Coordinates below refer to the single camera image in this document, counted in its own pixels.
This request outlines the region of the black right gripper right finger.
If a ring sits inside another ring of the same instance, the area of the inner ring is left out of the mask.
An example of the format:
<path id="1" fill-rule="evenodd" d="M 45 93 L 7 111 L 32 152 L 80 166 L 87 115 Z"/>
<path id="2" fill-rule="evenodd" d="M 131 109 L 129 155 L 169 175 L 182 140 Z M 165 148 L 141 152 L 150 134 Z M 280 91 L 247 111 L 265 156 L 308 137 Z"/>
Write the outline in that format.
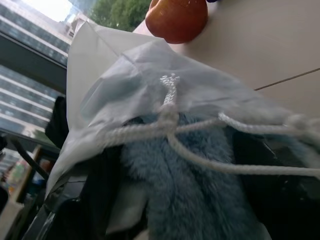
<path id="1" fill-rule="evenodd" d="M 297 147 L 289 141 L 235 132 L 238 165 L 302 167 Z M 241 175 L 248 201 L 273 240 L 320 238 L 320 181 L 293 175 Z"/>

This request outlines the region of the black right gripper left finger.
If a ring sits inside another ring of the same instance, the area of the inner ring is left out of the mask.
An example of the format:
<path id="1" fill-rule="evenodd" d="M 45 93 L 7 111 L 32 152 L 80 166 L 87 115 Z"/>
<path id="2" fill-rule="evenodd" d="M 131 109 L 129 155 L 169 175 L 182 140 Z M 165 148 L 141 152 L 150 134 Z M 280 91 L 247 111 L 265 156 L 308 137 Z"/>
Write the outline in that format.
<path id="1" fill-rule="evenodd" d="M 63 203 L 56 216 L 58 240 L 103 240 L 121 181 L 120 146 L 80 164 L 86 179 L 77 200 Z"/>

